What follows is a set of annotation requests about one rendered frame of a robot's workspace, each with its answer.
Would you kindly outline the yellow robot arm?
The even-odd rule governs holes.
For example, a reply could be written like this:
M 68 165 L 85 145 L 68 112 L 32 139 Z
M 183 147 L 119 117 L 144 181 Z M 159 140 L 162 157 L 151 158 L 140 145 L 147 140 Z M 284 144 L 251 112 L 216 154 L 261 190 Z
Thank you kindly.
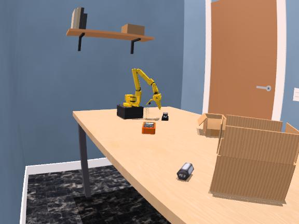
M 132 69 L 133 73 L 133 78 L 134 78 L 134 83 L 136 87 L 136 92 L 135 95 L 126 95 L 126 103 L 124 103 L 126 107 L 132 107 L 132 106 L 137 106 L 139 107 L 139 103 L 141 102 L 141 87 L 140 87 L 140 82 L 138 78 L 138 74 L 141 75 L 149 85 L 152 85 L 153 87 L 153 93 L 158 94 L 159 90 L 156 88 L 156 84 L 152 79 L 149 79 L 140 69 Z M 138 74 L 137 74 L 138 73 Z M 136 98 L 137 97 L 137 98 Z M 135 102 L 137 100 L 137 102 Z M 132 104 L 132 105 L 130 105 Z

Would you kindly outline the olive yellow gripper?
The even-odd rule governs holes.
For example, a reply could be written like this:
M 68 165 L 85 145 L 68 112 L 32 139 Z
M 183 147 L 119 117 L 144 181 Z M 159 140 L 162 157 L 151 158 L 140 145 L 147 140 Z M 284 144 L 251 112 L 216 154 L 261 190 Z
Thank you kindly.
M 161 94 L 155 94 L 153 96 L 153 99 L 152 99 L 152 100 L 154 100 L 157 103 L 157 106 L 158 106 L 159 110 L 161 109 L 161 103 L 160 103 L 161 96 L 160 95 Z M 152 101 L 152 100 L 150 100 L 150 101 Z M 150 101 L 148 102 L 149 105 L 150 105 Z M 146 105 L 148 105 L 148 104 L 146 104 Z

